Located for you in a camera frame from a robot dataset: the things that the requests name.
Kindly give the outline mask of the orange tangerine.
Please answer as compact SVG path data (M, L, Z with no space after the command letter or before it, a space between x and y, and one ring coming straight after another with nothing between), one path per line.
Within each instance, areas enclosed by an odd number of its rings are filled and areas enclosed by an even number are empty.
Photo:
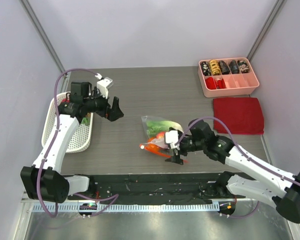
M156 136L148 139L147 149L153 153L164 153L168 151L165 144L165 132L159 132Z

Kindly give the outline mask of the clear zip bag orange zipper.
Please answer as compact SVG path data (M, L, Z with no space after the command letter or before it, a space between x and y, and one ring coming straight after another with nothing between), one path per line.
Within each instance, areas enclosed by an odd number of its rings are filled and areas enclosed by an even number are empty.
M141 143L140 149L164 157L166 162L173 163L171 159L173 151L165 143L165 133L172 128L182 135L184 133L183 127L175 121L151 115L142 116L141 121L147 142Z

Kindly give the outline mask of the green lettuce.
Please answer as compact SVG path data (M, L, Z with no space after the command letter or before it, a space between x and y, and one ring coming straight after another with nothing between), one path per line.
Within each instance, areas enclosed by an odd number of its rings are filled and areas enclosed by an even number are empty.
M182 126L174 121L170 120L158 120L158 121L147 121L146 123L146 134L149 138L155 137L161 132L168 132L170 128L183 132Z

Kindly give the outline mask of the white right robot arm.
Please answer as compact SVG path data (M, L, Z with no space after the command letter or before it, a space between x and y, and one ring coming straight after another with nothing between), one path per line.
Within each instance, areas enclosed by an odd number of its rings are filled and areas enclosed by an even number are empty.
M300 224L300 172L277 168L237 144L232 135L217 135L204 118L188 124L186 131L170 128L164 144L173 151L168 161L183 164L181 156L202 151L209 159L235 168L252 179L224 172L216 180L216 193L223 198L230 194L244 196L274 208L286 220Z

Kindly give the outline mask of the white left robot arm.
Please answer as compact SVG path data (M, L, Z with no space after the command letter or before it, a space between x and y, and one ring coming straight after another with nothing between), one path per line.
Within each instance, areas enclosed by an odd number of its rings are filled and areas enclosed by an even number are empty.
M68 145L91 113L114 122L124 116L119 107L119 98L109 104L109 89L113 80L106 77L96 86L90 82L72 82L66 100L57 105L56 124L41 153L32 166L25 166L20 177L30 199L63 203L69 195L79 193L90 200L97 192L92 179L86 175L64 177L60 174Z

